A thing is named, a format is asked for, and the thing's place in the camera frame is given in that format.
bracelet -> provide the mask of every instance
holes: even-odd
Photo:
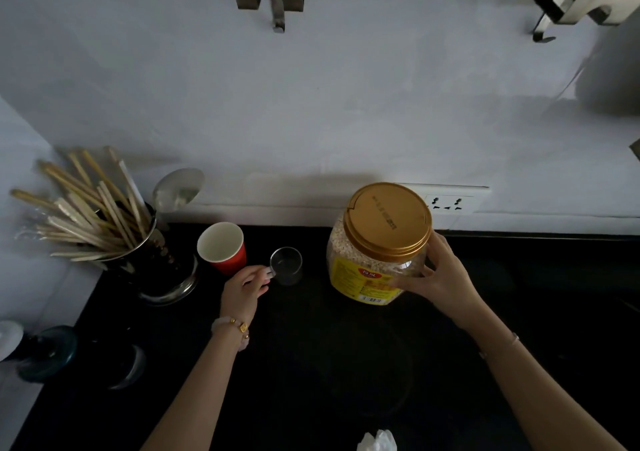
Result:
[[[225,316],[222,318],[218,318],[213,322],[213,324],[211,325],[211,332],[215,333],[216,327],[224,324],[232,324],[240,330],[240,333],[243,334],[243,337],[242,341],[240,342],[240,348],[238,348],[238,351],[241,352],[242,350],[244,350],[249,345],[249,326],[247,326],[246,323],[242,323],[236,320],[236,318]]]
[[[517,342],[520,341],[520,336],[518,336],[516,333],[514,333],[513,331],[511,332],[511,334],[513,334],[513,340],[509,343],[509,346],[512,347],[513,345],[515,345]],[[486,360],[487,358],[487,354],[484,352],[478,352],[480,354],[480,358],[482,358],[483,360]]]

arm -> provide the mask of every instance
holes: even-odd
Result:
[[[251,324],[258,297],[268,289],[266,271],[262,266],[245,267],[232,277],[222,293],[220,314]],[[216,328],[142,451],[209,449],[242,337],[236,326],[229,324]]]
[[[484,303],[462,262],[437,233],[427,252],[436,270],[424,278],[397,277],[390,285],[418,293],[466,330],[486,361],[531,446],[541,450],[624,450],[558,385]]]

red logo on label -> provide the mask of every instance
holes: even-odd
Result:
[[[382,274],[378,274],[377,272],[369,272],[366,269],[358,269],[358,272],[360,272],[364,277],[370,277],[371,279],[380,279],[380,277],[382,277]]]

jar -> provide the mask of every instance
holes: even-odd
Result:
[[[360,188],[329,237],[332,286],[365,304],[389,304],[403,291],[388,281],[420,276],[430,235],[429,208],[411,189],[388,182]]]

wall socket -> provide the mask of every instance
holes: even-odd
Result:
[[[400,183],[422,198],[431,213],[468,215],[480,207],[491,193],[488,186],[456,186],[453,184]]]

